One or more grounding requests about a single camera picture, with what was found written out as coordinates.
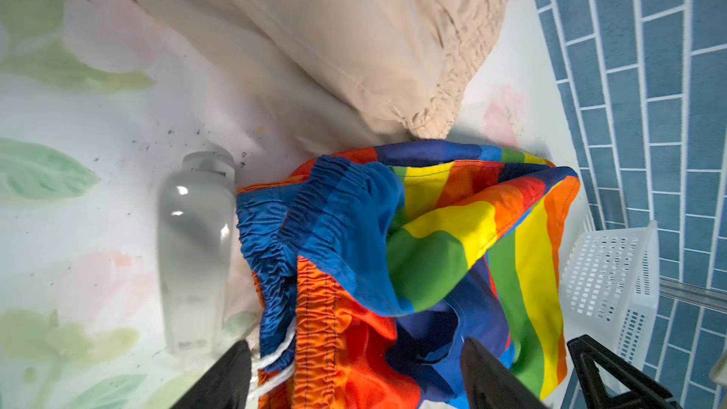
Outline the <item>beige shorts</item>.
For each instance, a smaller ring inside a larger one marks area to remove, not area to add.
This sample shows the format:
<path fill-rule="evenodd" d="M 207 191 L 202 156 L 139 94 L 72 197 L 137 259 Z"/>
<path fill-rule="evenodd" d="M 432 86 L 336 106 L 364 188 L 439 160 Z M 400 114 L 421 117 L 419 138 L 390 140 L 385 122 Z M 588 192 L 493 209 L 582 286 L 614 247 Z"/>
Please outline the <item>beige shorts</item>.
<path fill-rule="evenodd" d="M 442 139 L 509 0 L 136 0 L 312 153 Z"/>

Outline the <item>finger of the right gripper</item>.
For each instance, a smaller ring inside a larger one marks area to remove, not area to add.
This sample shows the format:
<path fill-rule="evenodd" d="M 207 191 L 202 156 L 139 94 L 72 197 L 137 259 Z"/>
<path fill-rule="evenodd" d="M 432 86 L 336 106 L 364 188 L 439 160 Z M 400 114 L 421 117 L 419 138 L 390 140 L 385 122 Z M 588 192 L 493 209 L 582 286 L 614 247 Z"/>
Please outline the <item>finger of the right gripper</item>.
<path fill-rule="evenodd" d="M 567 342 L 575 373 L 588 409 L 681 408 L 672 393 L 644 372 L 594 340 L 581 335 Z M 601 371 L 626 391 L 611 395 Z"/>

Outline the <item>rainbow coloured shorts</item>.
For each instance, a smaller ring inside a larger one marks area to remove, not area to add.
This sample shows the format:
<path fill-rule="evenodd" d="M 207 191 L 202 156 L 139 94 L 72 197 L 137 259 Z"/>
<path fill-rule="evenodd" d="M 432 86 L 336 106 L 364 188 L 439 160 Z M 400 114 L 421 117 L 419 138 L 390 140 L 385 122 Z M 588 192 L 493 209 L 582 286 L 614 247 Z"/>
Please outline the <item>rainbow coloured shorts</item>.
<path fill-rule="evenodd" d="M 464 408 L 468 339 L 549 397 L 568 369 L 559 252 L 579 188 L 527 153 L 420 140 L 240 190 L 259 407 Z"/>

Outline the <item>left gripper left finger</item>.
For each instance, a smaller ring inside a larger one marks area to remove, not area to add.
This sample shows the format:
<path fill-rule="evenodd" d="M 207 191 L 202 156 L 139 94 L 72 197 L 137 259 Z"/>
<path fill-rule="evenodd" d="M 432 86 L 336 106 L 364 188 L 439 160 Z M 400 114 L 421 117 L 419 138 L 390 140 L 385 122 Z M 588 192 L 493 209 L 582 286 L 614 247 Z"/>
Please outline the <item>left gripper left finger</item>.
<path fill-rule="evenodd" d="M 252 353 L 236 342 L 206 371 L 172 409 L 239 409 L 246 405 L 252 377 Z"/>

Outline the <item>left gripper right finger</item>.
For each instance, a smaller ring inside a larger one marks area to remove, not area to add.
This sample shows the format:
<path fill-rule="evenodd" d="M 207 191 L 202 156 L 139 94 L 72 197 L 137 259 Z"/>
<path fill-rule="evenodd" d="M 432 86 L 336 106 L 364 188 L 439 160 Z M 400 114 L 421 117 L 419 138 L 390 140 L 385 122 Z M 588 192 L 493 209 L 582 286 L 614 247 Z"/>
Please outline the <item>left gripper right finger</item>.
<path fill-rule="evenodd" d="M 476 339 L 465 340 L 460 365 L 471 408 L 546 408 L 534 393 Z"/>

